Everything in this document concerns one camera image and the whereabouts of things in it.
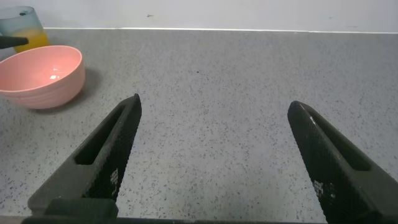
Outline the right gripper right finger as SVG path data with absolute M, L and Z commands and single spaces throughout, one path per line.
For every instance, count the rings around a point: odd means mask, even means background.
M 397 181 L 309 105 L 287 117 L 328 223 L 397 223 Z

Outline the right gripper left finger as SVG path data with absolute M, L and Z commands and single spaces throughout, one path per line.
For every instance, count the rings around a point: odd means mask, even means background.
M 53 199 L 116 201 L 141 115 L 138 94 L 122 100 L 28 199 L 32 214 Z

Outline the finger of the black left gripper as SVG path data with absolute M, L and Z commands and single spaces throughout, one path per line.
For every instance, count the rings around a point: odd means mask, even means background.
M 0 49 L 7 49 L 11 47 L 17 47 L 20 45 L 26 45 L 29 43 L 26 37 L 12 37 L 12 36 L 0 36 Z

